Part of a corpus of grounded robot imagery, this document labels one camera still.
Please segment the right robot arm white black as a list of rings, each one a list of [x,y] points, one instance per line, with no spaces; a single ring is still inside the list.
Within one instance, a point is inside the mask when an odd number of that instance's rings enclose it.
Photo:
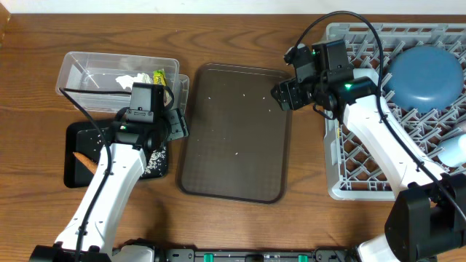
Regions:
[[[425,156],[380,95],[373,69],[311,70],[276,84],[284,111],[312,104],[353,132],[382,169],[395,196],[384,233],[356,248],[359,261],[420,261],[465,246],[465,176]]]

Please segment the green yellow snack wrapper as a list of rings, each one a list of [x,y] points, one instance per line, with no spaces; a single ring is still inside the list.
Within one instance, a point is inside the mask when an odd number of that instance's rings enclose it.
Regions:
[[[164,103],[168,104],[171,101],[170,94],[167,91],[167,80],[165,78],[165,70],[159,69],[153,72],[154,84],[164,86]]]

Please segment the white tissue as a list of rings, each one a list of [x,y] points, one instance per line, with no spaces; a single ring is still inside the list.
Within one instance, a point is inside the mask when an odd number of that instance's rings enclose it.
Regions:
[[[116,82],[123,90],[131,91],[134,83],[152,84],[152,78],[146,73],[138,73],[136,76],[124,75],[118,76]]]

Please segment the light blue cup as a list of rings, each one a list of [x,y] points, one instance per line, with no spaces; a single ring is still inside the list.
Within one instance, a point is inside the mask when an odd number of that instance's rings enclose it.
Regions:
[[[465,134],[445,140],[439,144],[443,150],[438,154],[440,161],[448,167],[460,167],[465,163]]]

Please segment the dark blue plate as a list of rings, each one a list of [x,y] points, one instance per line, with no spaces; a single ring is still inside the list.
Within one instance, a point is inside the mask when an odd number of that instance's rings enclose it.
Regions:
[[[405,111],[420,114],[450,106],[463,89],[463,70],[450,52],[419,46],[402,52],[390,64],[390,80],[384,91],[393,91],[391,101]]]

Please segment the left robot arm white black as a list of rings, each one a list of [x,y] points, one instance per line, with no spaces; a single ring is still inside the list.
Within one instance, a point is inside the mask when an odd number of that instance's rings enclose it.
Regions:
[[[127,201],[154,151],[189,134],[179,109],[154,117],[128,110],[100,135],[98,168],[77,211],[51,246],[34,248],[31,261],[163,261],[165,254],[144,239],[114,249]]]

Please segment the orange carrot stick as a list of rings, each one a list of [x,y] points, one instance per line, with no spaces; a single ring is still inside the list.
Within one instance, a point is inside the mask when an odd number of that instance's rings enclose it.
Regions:
[[[73,152],[73,155],[94,175],[98,169],[98,164],[79,152]]]

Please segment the pink white cup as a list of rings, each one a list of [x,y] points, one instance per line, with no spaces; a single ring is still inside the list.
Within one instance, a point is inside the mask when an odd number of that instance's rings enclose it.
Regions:
[[[460,134],[463,135],[466,133],[466,121],[459,122],[455,125],[455,130]]]

